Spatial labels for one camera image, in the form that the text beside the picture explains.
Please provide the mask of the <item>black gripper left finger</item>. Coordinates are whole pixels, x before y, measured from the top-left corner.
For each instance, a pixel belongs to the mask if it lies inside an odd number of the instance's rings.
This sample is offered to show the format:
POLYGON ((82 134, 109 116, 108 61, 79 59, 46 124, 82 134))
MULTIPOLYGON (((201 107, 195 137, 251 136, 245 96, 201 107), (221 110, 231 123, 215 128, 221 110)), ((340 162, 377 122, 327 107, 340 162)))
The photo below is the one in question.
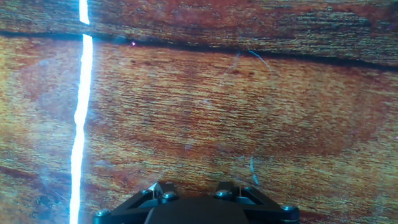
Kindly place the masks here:
POLYGON ((98 210, 92 224, 141 224, 150 212, 159 205, 179 198, 174 183, 156 182, 152 187, 141 190, 125 202, 110 210, 98 210))

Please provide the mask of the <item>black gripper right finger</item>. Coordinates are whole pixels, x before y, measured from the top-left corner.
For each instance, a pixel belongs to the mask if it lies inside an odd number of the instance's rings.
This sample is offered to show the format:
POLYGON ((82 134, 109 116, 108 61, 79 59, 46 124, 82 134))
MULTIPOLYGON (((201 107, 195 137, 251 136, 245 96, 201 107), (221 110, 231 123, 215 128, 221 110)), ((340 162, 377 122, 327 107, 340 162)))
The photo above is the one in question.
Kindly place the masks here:
POLYGON ((243 212, 248 223, 299 224, 300 210, 294 204, 278 204, 254 187, 238 187, 233 182, 220 182, 213 197, 231 202, 243 212))

